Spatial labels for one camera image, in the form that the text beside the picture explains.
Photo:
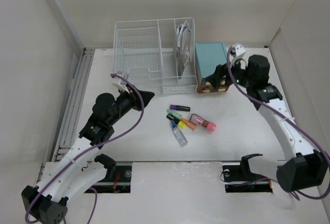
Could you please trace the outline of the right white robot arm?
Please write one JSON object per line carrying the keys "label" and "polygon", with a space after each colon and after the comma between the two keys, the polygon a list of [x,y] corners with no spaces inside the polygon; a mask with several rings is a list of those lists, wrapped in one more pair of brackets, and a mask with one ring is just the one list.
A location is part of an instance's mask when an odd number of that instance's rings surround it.
{"label": "right white robot arm", "polygon": [[244,69],[241,61],[218,65],[206,81],[213,87],[219,87],[224,81],[226,86],[234,84],[246,89],[243,94],[267,121],[282,148],[285,162],[266,159],[258,154],[239,166],[240,176],[249,180],[260,174],[275,179],[286,192],[321,185],[329,168],[329,156],[296,125],[282,94],[269,83],[268,59],[252,55]]}

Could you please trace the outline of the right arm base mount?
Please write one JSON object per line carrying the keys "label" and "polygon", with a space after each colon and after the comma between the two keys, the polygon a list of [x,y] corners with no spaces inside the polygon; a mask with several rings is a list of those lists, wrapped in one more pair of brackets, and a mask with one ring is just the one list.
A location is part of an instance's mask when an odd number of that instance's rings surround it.
{"label": "right arm base mount", "polygon": [[273,193],[270,180],[249,172],[239,163],[222,165],[221,180],[225,183],[226,193]]}

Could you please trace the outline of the grey setup guide booklet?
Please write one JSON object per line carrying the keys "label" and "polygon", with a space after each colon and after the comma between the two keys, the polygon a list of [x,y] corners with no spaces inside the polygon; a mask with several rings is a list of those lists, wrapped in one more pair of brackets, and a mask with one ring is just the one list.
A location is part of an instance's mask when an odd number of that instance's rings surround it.
{"label": "grey setup guide booklet", "polygon": [[191,40],[191,29],[185,28],[184,31],[180,32],[177,39],[177,67],[178,76],[181,77],[184,73],[184,69],[190,61],[190,40]]}

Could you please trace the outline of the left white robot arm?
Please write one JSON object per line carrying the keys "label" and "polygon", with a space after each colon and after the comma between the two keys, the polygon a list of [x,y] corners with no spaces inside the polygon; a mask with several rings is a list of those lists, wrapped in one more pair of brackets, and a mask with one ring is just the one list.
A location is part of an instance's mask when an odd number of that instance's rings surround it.
{"label": "left white robot arm", "polygon": [[132,109],[143,113],[154,96],[131,85],[117,98],[100,94],[86,125],[54,170],[35,186],[23,189],[26,223],[31,223],[30,216],[33,223],[61,223],[80,195],[100,180],[112,180],[116,162],[100,150],[106,142],[115,140],[113,125]]}

